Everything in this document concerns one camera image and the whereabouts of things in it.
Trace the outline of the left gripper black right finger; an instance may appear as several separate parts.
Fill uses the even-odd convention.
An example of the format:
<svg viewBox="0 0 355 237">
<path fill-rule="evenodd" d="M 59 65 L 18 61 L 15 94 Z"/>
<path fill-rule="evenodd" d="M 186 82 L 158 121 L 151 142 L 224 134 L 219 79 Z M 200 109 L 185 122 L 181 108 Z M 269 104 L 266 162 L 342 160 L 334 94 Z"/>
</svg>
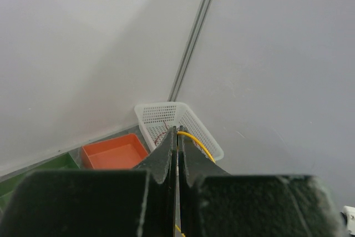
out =
<svg viewBox="0 0 355 237">
<path fill-rule="evenodd" d="M 346 236 L 325 183 L 313 175 L 233 175 L 193 135 L 178 131 L 185 236 Z"/>
</svg>

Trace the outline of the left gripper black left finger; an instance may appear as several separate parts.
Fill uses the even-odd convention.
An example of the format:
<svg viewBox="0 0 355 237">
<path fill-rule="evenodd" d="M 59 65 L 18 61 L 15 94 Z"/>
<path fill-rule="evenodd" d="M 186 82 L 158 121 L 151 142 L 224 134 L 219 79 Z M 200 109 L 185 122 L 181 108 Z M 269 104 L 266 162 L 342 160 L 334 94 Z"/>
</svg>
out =
<svg viewBox="0 0 355 237">
<path fill-rule="evenodd" d="M 177 130 L 128 170 L 40 170 L 12 194 L 2 236 L 174 236 Z"/>
</svg>

